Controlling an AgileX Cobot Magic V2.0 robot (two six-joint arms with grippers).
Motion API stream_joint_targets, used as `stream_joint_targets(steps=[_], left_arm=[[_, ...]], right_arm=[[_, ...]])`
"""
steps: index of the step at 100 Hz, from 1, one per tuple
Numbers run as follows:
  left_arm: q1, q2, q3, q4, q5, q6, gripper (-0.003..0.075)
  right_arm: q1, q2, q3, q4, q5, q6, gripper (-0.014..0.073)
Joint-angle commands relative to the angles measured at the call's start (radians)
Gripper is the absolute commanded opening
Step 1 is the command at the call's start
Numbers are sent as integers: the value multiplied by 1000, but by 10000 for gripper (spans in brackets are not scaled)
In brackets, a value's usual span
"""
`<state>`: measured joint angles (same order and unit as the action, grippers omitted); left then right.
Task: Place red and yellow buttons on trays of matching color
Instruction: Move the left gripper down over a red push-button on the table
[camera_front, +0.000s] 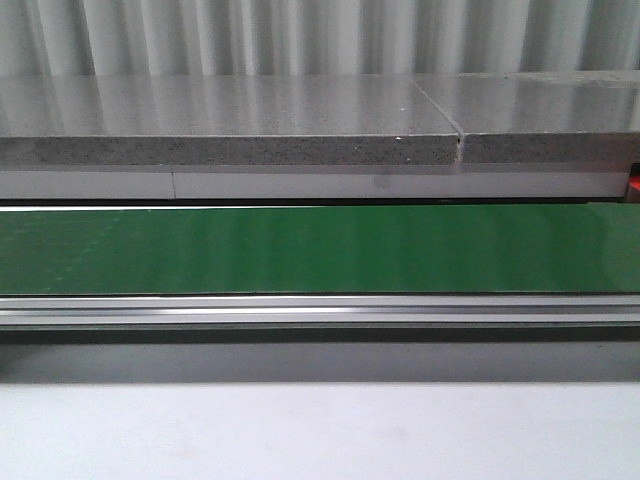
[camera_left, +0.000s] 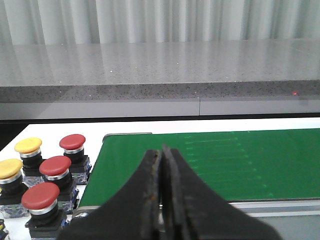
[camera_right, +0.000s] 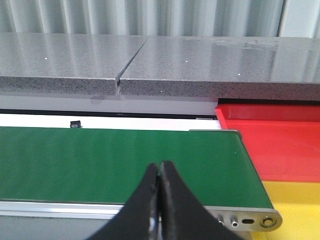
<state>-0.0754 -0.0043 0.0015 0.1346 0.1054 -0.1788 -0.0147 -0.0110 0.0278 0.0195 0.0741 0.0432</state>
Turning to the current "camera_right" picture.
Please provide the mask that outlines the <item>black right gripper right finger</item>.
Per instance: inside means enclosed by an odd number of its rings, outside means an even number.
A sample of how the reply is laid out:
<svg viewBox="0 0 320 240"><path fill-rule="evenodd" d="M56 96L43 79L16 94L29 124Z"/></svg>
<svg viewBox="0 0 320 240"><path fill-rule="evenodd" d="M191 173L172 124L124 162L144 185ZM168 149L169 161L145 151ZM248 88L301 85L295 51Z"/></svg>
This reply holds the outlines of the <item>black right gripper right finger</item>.
<svg viewBox="0 0 320 240"><path fill-rule="evenodd" d="M218 222L187 187L175 165L160 165L160 208L164 240L240 240Z"/></svg>

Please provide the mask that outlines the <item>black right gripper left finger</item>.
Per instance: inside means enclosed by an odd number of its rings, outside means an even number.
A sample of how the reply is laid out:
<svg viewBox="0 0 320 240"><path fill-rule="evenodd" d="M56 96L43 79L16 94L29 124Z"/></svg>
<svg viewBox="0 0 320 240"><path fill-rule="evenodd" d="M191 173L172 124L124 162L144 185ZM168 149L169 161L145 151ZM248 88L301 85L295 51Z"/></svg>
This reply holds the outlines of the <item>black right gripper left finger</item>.
<svg viewBox="0 0 320 240"><path fill-rule="evenodd" d="M157 240L158 166L147 166L137 188L120 211L89 240Z"/></svg>

